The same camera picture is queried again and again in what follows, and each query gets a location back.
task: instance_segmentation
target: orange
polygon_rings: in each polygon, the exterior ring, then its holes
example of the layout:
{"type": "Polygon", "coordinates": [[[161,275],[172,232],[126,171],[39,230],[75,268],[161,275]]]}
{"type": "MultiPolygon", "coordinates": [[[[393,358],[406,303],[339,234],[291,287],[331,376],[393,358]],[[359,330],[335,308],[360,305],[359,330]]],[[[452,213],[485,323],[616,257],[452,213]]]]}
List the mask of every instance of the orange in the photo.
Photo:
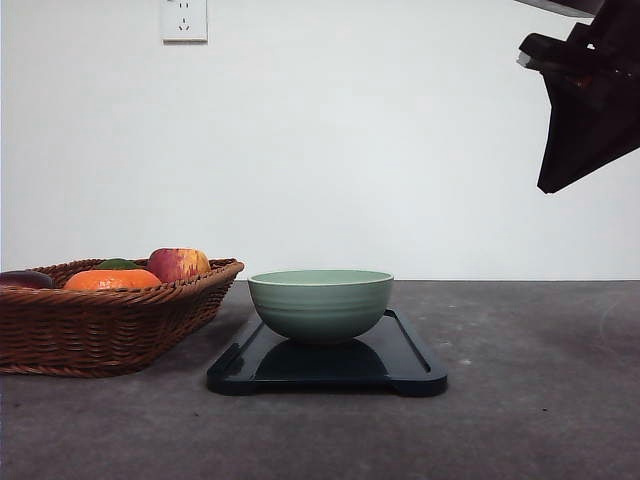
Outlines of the orange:
{"type": "Polygon", "coordinates": [[[86,270],[73,275],[65,290],[108,290],[110,288],[155,287],[162,282],[146,270],[86,270]]]}

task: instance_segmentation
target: purple fruit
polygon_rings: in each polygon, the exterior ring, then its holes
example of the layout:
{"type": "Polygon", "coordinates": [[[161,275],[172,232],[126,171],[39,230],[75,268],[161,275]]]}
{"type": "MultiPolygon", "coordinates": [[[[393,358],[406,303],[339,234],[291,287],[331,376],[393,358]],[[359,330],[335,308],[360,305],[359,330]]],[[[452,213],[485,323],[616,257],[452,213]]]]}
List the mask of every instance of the purple fruit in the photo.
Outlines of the purple fruit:
{"type": "Polygon", "coordinates": [[[45,273],[16,270],[0,273],[0,287],[55,288],[55,284],[45,273]]]}

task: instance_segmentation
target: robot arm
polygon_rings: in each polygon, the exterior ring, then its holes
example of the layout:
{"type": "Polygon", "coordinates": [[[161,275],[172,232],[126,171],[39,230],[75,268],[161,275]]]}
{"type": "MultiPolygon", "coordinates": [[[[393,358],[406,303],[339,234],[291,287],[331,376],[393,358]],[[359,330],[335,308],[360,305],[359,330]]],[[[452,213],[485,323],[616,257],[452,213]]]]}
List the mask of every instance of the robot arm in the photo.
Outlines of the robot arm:
{"type": "Polygon", "coordinates": [[[554,193],[640,147],[640,0],[518,1],[595,14],[566,41],[533,33],[520,46],[551,100],[538,187],[554,193]]]}

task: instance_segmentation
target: wicker basket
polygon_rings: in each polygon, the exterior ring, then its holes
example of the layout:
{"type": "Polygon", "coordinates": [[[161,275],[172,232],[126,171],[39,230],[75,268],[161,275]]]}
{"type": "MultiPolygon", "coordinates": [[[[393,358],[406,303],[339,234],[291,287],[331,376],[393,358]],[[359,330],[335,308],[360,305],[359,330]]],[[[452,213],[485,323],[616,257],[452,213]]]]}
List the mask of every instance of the wicker basket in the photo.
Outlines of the wicker basket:
{"type": "MultiPolygon", "coordinates": [[[[57,286],[102,260],[34,268],[57,286]]],[[[146,260],[136,260],[145,265],[146,260]]],[[[144,289],[0,290],[0,373],[108,377],[142,370],[216,315],[244,265],[144,289]]]]}

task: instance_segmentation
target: outlet faceplate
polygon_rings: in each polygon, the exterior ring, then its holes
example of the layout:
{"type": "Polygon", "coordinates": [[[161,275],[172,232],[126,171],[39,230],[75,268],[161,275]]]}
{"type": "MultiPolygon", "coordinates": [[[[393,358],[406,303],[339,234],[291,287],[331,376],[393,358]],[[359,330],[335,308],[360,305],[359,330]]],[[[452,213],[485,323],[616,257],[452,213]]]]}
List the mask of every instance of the outlet faceplate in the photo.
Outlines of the outlet faceplate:
{"type": "Polygon", "coordinates": [[[207,0],[160,0],[160,28],[165,42],[206,42],[207,0]]]}

